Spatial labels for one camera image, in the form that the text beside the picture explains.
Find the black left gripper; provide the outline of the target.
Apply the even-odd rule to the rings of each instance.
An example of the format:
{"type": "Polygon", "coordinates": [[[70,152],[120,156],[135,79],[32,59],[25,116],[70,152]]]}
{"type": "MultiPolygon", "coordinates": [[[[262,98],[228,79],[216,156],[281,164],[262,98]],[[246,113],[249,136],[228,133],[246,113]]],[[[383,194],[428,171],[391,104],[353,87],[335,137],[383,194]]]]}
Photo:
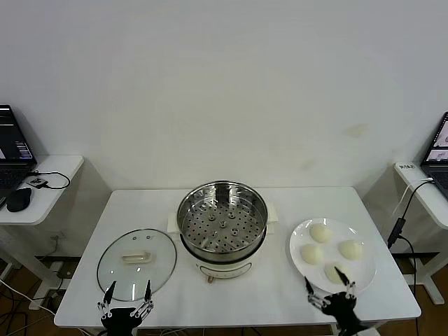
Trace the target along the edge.
{"type": "Polygon", "coordinates": [[[110,309],[115,286],[116,281],[113,281],[107,288],[102,301],[97,303],[101,314],[100,321],[105,328],[105,333],[109,336],[132,336],[134,329],[141,325],[141,317],[147,317],[154,308],[151,280],[147,281],[143,303],[136,309],[131,307],[110,309]]]}

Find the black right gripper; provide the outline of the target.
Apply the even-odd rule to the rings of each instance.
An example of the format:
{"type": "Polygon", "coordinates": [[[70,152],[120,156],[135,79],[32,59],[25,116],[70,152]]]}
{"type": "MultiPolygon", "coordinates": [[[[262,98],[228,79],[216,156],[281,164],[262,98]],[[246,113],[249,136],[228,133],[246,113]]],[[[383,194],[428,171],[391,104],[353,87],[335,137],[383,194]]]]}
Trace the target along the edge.
{"type": "Polygon", "coordinates": [[[311,283],[305,277],[308,302],[319,310],[323,308],[324,314],[333,316],[341,333],[359,333],[364,331],[364,325],[354,313],[354,307],[357,302],[355,296],[356,283],[350,281],[347,275],[338,267],[334,266],[334,269],[342,283],[346,286],[346,293],[327,295],[323,299],[321,296],[315,294],[311,283]]]}

